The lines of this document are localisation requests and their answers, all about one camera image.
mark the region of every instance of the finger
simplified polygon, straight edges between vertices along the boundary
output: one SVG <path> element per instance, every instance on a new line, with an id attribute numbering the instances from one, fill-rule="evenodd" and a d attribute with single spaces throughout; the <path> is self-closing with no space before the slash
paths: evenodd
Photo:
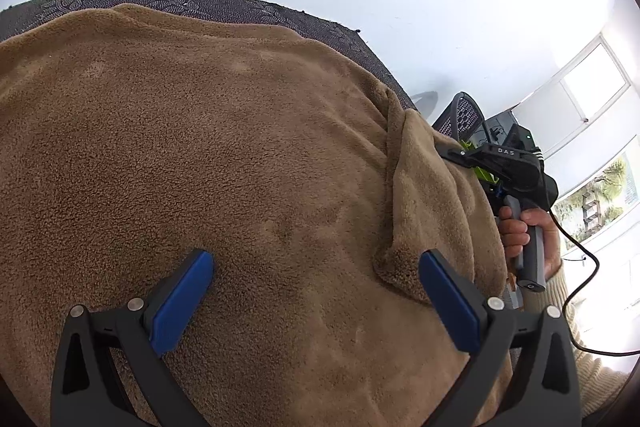
<path id="1" fill-rule="evenodd" d="M 522 247 L 531 240 L 528 233 L 507 233 L 501 235 L 500 238 L 505 247 Z"/>
<path id="2" fill-rule="evenodd" d="M 555 230 L 556 224 L 551 219 L 551 216 L 542 208 L 529 208 L 523 210 L 520 214 L 520 219 L 528 225 L 535 227 L 542 227 L 544 230 Z"/>
<path id="3" fill-rule="evenodd" d="M 527 229 L 527 223 L 517 219 L 507 219 L 498 223 L 500 233 L 524 233 Z"/>
<path id="4" fill-rule="evenodd" d="M 511 247 L 504 247 L 504 256 L 507 259 L 513 259 L 522 253 L 522 245 L 513 245 Z"/>
<path id="5" fill-rule="evenodd" d="M 510 219 L 511 216 L 513 216 L 513 213 L 508 206 L 502 206 L 500 210 L 498 210 L 498 217 L 500 217 L 500 219 Z"/>

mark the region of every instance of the brown blanket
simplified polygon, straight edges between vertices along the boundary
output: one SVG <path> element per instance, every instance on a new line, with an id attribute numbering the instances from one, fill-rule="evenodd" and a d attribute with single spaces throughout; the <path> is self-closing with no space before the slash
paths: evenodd
<path id="1" fill-rule="evenodd" d="M 122 5 L 0 44 L 0 374 L 47 426 L 69 309 L 143 296 L 200 247 L 216 279 L 166 362 L 212 425 L 420 425 L 466 357 L 418 256 L 440 248 L 487 296 L 506 275 L 443 139 L 285 28 Z"/>

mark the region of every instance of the person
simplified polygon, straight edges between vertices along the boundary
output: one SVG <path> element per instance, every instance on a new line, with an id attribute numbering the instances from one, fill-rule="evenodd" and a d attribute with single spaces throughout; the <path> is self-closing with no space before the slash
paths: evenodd
<path id="1" fill-rule="evenodd" d="M 546 291 L 542 293 L 523 292 L 524 309 L 541 312 L 546 306 L 553 305 L 562 309 L 568 296 L 564 266 L 560 255 L 560 235 L 551 216 L 541 208 L 524 210 L 521 219 L 513 219 L 511 209 L 504 206 L 498 213 L 498 230 L 507 264 L 522 252 L 529 242 L 528 226 L 539 226 L 543 230 L 545 246 Z M 566 320 L 574 339 L 580 344 L 580 332 L 575 323 L 575 307 L 569 303 Z M 609 405 L 624 386 L 628 375 L 614 371 L 602 363 L 602 359 L 574 347 L 575 365 L 580 385 L 580 409 L 586 417 Z"/>

